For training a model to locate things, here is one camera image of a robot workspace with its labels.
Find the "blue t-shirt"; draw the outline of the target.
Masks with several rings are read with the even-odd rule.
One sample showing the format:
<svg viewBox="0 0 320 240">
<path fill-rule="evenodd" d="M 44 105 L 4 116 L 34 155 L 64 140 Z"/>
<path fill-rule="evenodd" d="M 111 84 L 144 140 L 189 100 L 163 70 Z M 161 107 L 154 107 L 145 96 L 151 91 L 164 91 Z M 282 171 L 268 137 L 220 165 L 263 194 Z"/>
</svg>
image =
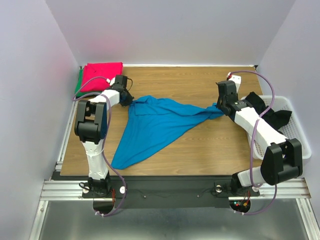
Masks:
<svg viewBox="0 0 320 240">
<path fill-rule="evenodd" d="M 111 166 L 124 170 L 153 156 L 206 120 L 223 116 L 213 103 L 202 108 L 170 98 L 143 96 L 128 108 L 128 120 Z"/>
</svg>

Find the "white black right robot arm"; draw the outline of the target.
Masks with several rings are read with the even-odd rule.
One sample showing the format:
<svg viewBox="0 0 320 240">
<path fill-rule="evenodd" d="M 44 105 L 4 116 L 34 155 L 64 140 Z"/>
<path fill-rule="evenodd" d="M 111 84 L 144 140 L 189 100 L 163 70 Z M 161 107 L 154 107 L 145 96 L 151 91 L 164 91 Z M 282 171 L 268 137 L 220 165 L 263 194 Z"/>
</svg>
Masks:
<svg viewBox="0 0 320 240">
<path fill-rule="evenodd" d="M 264 151 L 262 163 L 258 167 L 234 173 L 230 189 L 235 195 L 242 195 L 248 187 L 269 184 L 271 186 L 298 178 L 303 173 L 302 144 L 289 139 L 272 128 L 258 115 L 247 100 L 238 98 L 240 84 L 232 80 L 220 81 L 217 108 L 235 124 L 242 127 L 252 140 Z"/>
</svg>

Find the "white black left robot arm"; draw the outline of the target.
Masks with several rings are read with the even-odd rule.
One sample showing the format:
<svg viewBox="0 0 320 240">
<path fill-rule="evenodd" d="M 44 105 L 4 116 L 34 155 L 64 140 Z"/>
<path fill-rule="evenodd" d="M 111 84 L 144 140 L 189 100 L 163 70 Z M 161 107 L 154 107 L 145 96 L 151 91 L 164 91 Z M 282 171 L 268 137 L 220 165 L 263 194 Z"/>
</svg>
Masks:
<svg viewBox="0 0 320 240">
<path fill-rule="evenodd" d="M 80 187 L 85 194 L 106 197 L 112 192 L 108 164 L 104 156 L 111 108 L 117 104 L 129 106 L 134 97 L 127 89 L 130 80 L 127 76 L 116 75 L 113 79 L 97 76 L 88 83 L 98 79 L 105 80 L 109 86 L 102 92 L 92 93 L 94 97 L 91 99 L 85 100 L 89 93 L 77 99 L 74 132 L 84 147 L 89 167 L 87 183 L 81 183 Z"/>
</svg>

